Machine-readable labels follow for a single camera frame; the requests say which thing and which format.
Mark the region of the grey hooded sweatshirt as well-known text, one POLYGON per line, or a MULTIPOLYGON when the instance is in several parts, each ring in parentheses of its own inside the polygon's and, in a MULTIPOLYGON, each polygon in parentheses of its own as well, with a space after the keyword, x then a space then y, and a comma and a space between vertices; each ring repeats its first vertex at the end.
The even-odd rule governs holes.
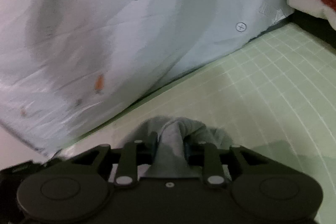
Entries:
POLYGON ((188 166, 185 160, 183 138, 186 136, 191 136, 196 141, 213 143, 222 149, 228 149, 233 144, 230 135, 222 128, 210 127, 200 121, 183 117, 158 116, 140 124, 120 141, 117 148, 122 148, 129 141, 145 140, 151 132, 158 135, 157 154, 153 165, 139 167, 139 177, 200 177, 201 169, 188 166))

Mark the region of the green checked bed sheet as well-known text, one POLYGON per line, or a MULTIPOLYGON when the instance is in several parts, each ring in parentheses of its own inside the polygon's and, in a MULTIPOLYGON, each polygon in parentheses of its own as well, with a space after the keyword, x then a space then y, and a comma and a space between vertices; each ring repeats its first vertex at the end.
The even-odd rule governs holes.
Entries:
POLYGON ((143 121, 186 117, 314 177, 319 223, 335 223, 335 49, 295 24, 159 89, 65 150, 116 147, 143 121))

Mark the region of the white folded cloth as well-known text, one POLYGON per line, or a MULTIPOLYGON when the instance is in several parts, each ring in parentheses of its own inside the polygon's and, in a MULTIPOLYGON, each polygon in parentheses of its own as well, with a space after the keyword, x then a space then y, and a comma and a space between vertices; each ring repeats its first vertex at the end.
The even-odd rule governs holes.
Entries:
POLYGON ((315 18, 327 20, 335 30, 335 11, 324 5, 321 0, 286 0, 287 4, 300 12, 306 13, 315 18))

